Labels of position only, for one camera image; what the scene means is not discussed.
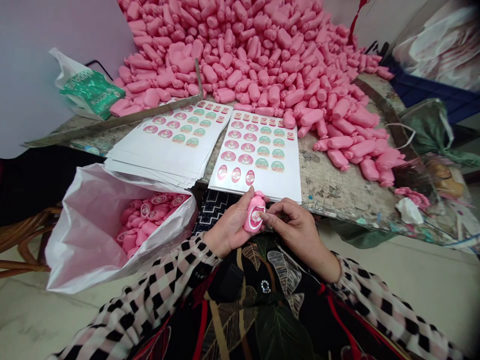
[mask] green plastic bag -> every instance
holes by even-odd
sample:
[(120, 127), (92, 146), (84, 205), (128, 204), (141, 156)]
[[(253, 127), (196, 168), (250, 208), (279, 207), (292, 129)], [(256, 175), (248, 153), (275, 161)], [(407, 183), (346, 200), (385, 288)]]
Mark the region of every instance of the green plastic bag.
[(399, 114), (401, 122), (416, 131), (412, 145), (419, 155), (436, 153), (457, 164), (480, 166), (480, 156), (450, 149), (454, 134), (448, 122), (445, 104), (438, 98), (426, 99)]
[(125, 97), (125, 90), (105, 76), (65, 56), (56, 47), (49, 51), (59, 62), (61, 73), (55, 80), (60, 94), (66, 95), (74, 113), (91, 119), (106, 120), (110, 107)]

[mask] sticker sheet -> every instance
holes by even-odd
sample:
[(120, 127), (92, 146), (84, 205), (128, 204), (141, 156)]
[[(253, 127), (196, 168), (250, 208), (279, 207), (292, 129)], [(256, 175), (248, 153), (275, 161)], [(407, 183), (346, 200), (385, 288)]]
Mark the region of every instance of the sticker sheet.
[(297, 128), (283, 120), (233, 111), (209, 188), (243, 194), (250, 185), (273, 200), (301, 203)]

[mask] green circular sticker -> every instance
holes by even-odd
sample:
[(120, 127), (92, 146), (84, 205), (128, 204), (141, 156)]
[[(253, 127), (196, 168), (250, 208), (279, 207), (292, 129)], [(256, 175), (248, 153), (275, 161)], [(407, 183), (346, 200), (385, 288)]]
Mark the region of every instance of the green circular sticker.
[(261, 136), (258, 142), (260, 144), (270, 145), (270, 138), (268, 136)]
[(256, 153), (260, 156), (270, 156), (270, 150), (265, 146), (260, 146)]
[(276, 129), (276, 130), (273, 132), (273, 135), (278, 136), (278, 137), (281, 137), (281, 138), (284, 138), (284, 137), (285, 137), (285, 132), (284, 132), (283, 130)]
[(260, 129), (260, 132), (265, 135), (270, 135), (272, 130), (268, 126), (264, 126)]
[(202, 128), (199, 127), (198, 129), (196, 129), (193, 132), (193, 135), (198, 136), (198, 137), (202, 137), (203, 135), (205, 135), (205, 129), (202, 129)]
[(192, 117), (189, 117), (186, 122), (190, 123), (190, 124), (198, 124), (199, 123), (199, 118), (196, 117), (196, 116), (192, 116)]
[(199, 145), (199, 140), (195, 137), (192, 137), (187, 140), (186, 144), (188, 147), (196, 148)]
[(285, 141), (282, 139), (275, 139), (273, 140), (273, 146), (277, 146), (279, 148), (284, 148), (285, 147)]
[(181, 127), (180, 131), (182, 133), (190, 134), (192, 132), (192, 127), (190, 125), (184, 125)]
[(285, 159), (285, 153), (280, 150), (280, 149), (275, 149), (273, 150), (273, 152), (271, 153), (271, 155), (275, 158), (275, 159)]
[(184, 141), (185, 141), (185, 135), (183, 135), (183, 134), (175, 135), (171, 140), (172, 140), (174, 143), (183, 144)]
[(283, 173), (285, 171), (285, 166), (280, 161), (274, 161), (271, 163), (271, 169), (278, 173)]
[(269, 162), (265, 160), (264, 158), (259, 158), (257, 161), (255, 161), (255, 167), (259, 169), (264, 169), (268, 170), (269, 169)]
[(212, 125), (212, 123), (211, 123), (209, 120), (203, 120), (203, 121), (200, 123), (200, 126), (203, 126), (204, 128), (209, 128), (210, 125)]

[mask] dirty table surface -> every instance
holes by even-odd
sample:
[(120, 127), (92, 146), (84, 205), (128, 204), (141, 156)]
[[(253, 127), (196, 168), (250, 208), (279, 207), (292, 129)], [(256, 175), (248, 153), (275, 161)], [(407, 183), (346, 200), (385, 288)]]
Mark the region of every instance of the dirty table surface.
[[(381, 94), (397, 114), (405, 110), (404, 104), (390, 83), (367, 74), (360, 75), (359, 79)], [(385, 126), (384, 114), (372, 101), (367, 108), (370, 112), (379, 114), (381, 116), (379, 126)], [(57, 130), (76, 129), (95, 121), (74, 116)], [(96, 136), (79, 138), (71, 141), (68, 146), (105, 156), (135, 126), (136, 124), (121, 126)], [(208, 184), (210, 181), (225, 133), (226, 130), (218, 138), (206, 166), (205, 175), (199, 180), (201, 183)], [(352, 165), (348, 171), (340, 172), (333, 166), (326, 153), (312, 150), (316, 141), (318, 139), (311, 132), (298, 141), (302, 206), (305, 209), (313, 214), (358, 224), (371, 230), (394, 232), (439, 245), (446, 241), (445, 230), (451, 236), (455, 234), (455, 222), (448, 219), (446, 222), (449, 224), (443, 230), (428, 225), (412, 226), (402, 223), (400, 214), (395, 209), (400, 196), (394, 195), (389, 188), (380, 187), (377, 182), (365, 180), (357, 165)]]

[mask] white plastic bag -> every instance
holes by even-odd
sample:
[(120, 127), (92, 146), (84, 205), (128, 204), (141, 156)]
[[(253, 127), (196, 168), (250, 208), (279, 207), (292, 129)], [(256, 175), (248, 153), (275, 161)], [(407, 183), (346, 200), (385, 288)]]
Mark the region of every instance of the white plastic bag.
[(109, 171), (103, 164), (78, 167), (63, 210), (45, 249), (51, 267), (47, 290), (74, 294), (97, 284), (148, 270), (187, 239), (197, 219), (192, 195), (130, 259), (116, 243), (120, 215), (132, 199), (156, 192), (191, 192), (140, 176)]
[(393, 50), (409, 75), (470, 91), (480, 90), (480, 24), (475, 4), (450, 0)]
[(110, 107), (125, 97), (125, 90), (110, 83), (105, 75), (65, 56), (56, 47), (49, 53), (58, 60), (61, 68), (55, 86), (61, 89), (60, 94), (71, 100), (72, 111), (90, 119), (108, 119)]

